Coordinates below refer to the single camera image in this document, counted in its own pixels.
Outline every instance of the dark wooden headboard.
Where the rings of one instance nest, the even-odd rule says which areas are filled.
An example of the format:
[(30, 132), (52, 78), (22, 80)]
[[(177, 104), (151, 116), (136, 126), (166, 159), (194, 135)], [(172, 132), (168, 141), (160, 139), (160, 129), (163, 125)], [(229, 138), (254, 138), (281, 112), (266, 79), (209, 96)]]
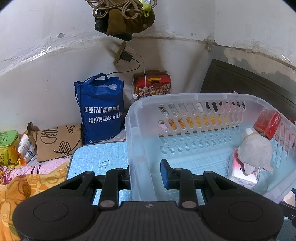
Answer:
[(248, 70), (213, 59), (201, 93), (229, 93), (232, 90), (264, 99), (287, 118), (296, 119), (294, 94)]

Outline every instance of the yellow tape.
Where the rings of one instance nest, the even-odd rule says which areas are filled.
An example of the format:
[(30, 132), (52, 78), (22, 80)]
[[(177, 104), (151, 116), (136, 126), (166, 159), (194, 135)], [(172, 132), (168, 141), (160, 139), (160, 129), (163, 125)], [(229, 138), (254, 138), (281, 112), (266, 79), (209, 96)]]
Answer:
[(155, 78), (150, 78), (150, 79), (148, 79), (148, 81), (153, 81), (153, 80), (161, 80), (161, 78), (159, 78), (159, 77), (155, 77)]

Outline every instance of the plush toy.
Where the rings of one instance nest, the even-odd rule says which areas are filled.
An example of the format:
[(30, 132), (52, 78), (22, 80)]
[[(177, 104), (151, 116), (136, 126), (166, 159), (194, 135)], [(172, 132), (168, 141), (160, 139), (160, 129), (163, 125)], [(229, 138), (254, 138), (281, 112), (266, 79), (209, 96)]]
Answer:
[(244, 140), (237, 150), (238, 159), (244, 164), (246, 175), (252, 174), (258, 168), (272, 172), (270, 161), (272, 159), (271, 142), (261, 136), (255, 129), (247, 128)]

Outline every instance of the orange floral fabric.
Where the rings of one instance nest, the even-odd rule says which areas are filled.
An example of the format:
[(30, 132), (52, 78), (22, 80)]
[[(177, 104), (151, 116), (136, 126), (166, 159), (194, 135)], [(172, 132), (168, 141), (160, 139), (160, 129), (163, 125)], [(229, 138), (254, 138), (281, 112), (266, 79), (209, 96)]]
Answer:
[(65, 181), (69, 162), (65, 162), (50, 174), (30, 174), (14, 178), (8, 185), (0, 185), (0, 240), (19, 241), (12, 223), (15, 207), (25, 199)]

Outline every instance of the plastic bottle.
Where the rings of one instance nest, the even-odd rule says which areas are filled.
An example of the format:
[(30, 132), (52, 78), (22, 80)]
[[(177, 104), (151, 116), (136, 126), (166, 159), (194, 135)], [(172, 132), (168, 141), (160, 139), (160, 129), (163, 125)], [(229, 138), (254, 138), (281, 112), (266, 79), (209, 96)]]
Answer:
[(133, 94), (133, 98), (131, 99), (131, 104), (136, 102), (138, 100), (138, 95), (137, 94)]

